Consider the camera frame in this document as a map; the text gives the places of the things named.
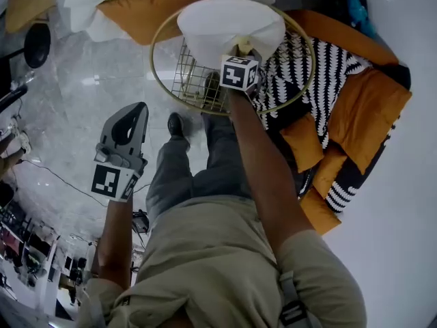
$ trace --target marble floor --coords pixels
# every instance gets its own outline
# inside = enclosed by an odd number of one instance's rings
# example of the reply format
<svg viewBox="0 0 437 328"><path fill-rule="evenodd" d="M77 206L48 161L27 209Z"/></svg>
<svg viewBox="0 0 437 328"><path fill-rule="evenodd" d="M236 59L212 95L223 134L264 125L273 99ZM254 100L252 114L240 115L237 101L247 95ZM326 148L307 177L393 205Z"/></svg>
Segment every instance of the marble floor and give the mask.
<svg viewBox="0 0 437 328"><path fill-rule="evenodd" d="M25 31L4 34L1 23L1 54L18 49ZM67 33L56 13L49 23L52 35L47 62L36 70L28 93L0 114L0 128L20 111L18 121L27 132L33 151L26 159L51 169L76 188L89 193L95 146L104 122L122 107L144 101L150 115L142 151L148 160L137 188L152 181L156 156L168 140L167 118L172 111L189 119L192 133L188 152L193 173L206 167L208 149L201 117L181 107L157 84L150 72L149 47L132 40L92 42L86 33ZM167 85L172 84L182 37L162 42L155 51L155 67ZM28 71L23 56L11 62L13 77ZM18 149L13 142L8 153ZM71 233L86 240L101 235L106 208L90 197L75 191L46 169L28 162L14 167L5 180L18 185L18 200L23 208L51 226L71 247ZM145 210L145 187L134 196L134 210ZM108 201L98 198L103 204Z"/></svg>

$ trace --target orange cushion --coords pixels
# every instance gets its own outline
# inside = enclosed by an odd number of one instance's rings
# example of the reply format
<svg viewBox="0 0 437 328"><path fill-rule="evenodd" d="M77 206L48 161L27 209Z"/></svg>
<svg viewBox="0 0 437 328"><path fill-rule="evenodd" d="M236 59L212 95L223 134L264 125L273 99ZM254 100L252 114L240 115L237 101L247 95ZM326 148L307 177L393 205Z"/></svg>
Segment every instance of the orange cushion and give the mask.
<svg viewBox="0 0 437 328"><path fill-rule="evenodd" d="M301 199L300 206L320 235L327 233L341 223L314 188L311 188Z"/></svg>
<svg viewBox="0 0 437 328"><path fill-rule="evenodd" d="M149 45L159 26L181 8L198 0L111 0L98 9L141 45ZM181 35L176 18L160 34L158 41Z"/></svg>
<svg viewBox="0 0 437 328"><path fill-rule="evenodd" d="M308 10L294 10L287 12L287 14L309 36L335 44L380 66L399 63L395 54L389 49L331 17Z"/></svg>
<svg viewBox="0 0 437 328"><path fill-rule="evenodd" d="M364 174L411 93L379 70L348 77L328 122L337 142Z"/></svg>
<svg viewBox="0 0 437 328"><path fill-rule="evenodd" d="M347 155L336 147L335 144L329 144L325 151L325 156L320 162L317 173L313 179L313 186L317 192L326 198L329 189L333 185L341 167L343 166Z"/></svg>
<svg viewBox="0 0 437 328"><path fill-rule="evenodd" d="M317 136L314 118L310 113L281 130L281 134L293 151L299 173L322 160L322 145Z"/></svg>

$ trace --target black cable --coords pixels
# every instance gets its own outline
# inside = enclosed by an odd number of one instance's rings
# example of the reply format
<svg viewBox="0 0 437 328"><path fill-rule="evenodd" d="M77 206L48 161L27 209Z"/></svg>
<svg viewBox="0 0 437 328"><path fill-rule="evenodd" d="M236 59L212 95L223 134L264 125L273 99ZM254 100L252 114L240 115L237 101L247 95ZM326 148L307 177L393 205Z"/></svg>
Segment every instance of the black cable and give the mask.
<svg viewBox="0 0 437 328"><path fill-rule="evenodd" d="M20 111L21 111L21 107L23 106L23 100L21 98L19 98L18 100L20 101L20 107L18 108L18 113L16 114L16 116L18 118L21 118Z"/></svg>
<svg viewBox="0 0 437 328"><path fill-rule="evenodd" d="M69 182L65 181L61 176L55 174L55 173L52 172L49 168L47 168L47 167L42 167L42 166L40 166L40 165L38 165L38 164L35 164L35 163L32 163L31 161L28 161L28 160L26 160L26 159L23 159L23 161L26 161L26 162L28 162L28 163L30 163L30 164L32 164L32 165L35 165L36 167L39 167L40 169L48 170L50 173L52 173L53 175L55 175L58 179L60 179L60 181L62 181L62 182L65 183L66 185L68 185L68 186L72 187L73 189L75 189L76 191L81 192L82 194L87 195L88 197L92 198L93 200L95 200L97 203L99 203L99 204L100 204L101 206L103 206L104 208L107 207L107 205L104 205L103 203L100 203L100 202L99 202L96 198L94 198L92 195L90 195L90 194L88 194L88 193L85 193L85 192L81 191L80 189L76 188L75 186L73 186L73 185L70 184Z"/></svg>
<svg viewBox="0 0 437 328"><path fill-rule="evenodd" d="M134 193L136 193L136 192L140 192L140 190L142 190L144 187L150 186L151 184L152 184L152 183L145 184L145 185L142 186L140 189L137 189L136 191L134 191Z"/></svg>
<svg viewBox="0 0 437 328"><path fill-rule="evenodd" d="M104 208L107 208L107 205L104 205L103 203L100 203L100 202L99 202L96 198L94 198L92 195L90 195L90 194L88 194L88 193L85 193L85 192L81 191L80 189L76 188L75 186L73 186L73 185L70 184L69 182L65 181L61 176L55 174L55 173L52 172L49 168L47 168L47 167L42 167L41 165L38 165L38 164L32 163L31 161L28 161L27 159L23 159L23 161L26 161L26 162L28 162L28 163L31 163L32 165L35 165L36 167L39 167L40 169L48 170L50 173L52 173L53 175L55 175L58 179L60 179L60 181L62 181L62 182L65 183L66 185L72 187L73 189L75 189L75 190L78 191L78 192L81 192L82 194L86 195L87 197L92 198L93 200L95 200L97 203L99 203L99 204L100 204L101 206L103 206ZM15 182L16 182L16 186L18 186L18 182L17 182L16 176L15 176ZM147 186L150 186L150 185L151 185L151 183L149 183L149 184L145 184L145 185L142 186L140 189L137 189L136 191L134 191L134 193L136 193L136 192L140 192L140 190L142 190L143 188L145 188L145 187L147 187Z"/></svg>

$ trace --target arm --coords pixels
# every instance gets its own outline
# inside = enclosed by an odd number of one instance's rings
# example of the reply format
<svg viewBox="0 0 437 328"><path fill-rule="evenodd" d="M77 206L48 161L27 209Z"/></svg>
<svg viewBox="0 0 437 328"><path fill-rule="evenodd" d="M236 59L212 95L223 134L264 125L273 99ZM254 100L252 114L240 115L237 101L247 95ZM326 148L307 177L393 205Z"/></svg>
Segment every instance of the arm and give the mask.
<svg viewBox="0 0 437 328"><path fill-rule="evenodd" d="M296 197L292 172L283 155L267 136L249 101L230 96L231 117L244 170L259 218L273 252L293 234L312 230Z"/></svg>
<svg viewBox="0 0 437 328"><path fill-rule="evenodd" d="M300 299L323 327L365 327L360 288L303 213L282 154L245 98L233 94L230 105L244 170L281 272L293 273Z"/></svg>
<svg viewBox="0 0 437 328"><path fill-rule="evenodd" d="M98 244L99 278L126 290L130 287L132 257L132 196L126 203L110 201Z"/></svg>

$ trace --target white wall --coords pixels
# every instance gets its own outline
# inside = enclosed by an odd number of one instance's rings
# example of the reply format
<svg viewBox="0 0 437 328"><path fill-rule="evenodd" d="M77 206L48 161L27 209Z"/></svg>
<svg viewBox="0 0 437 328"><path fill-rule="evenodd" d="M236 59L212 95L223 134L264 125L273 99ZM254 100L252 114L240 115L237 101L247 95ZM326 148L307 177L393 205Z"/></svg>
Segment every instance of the white wall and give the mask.
<svg viewBox="0 0 437 328"><path fill-rule="evenodd" d="M47 281L46 293L44 300L40 302L40 310L49 316L54 316L56 313L56 298L59 286L59 279L61 278L61 271L56 270L52 281Z"/></svg>
<svg viewBox="0 0 437 328"><path fill-rule="evenodd" d="M437 313L437 0L368 0L412 73L412 100L376 168L325 239L363 291L369 328L422 328Z"/></svg>

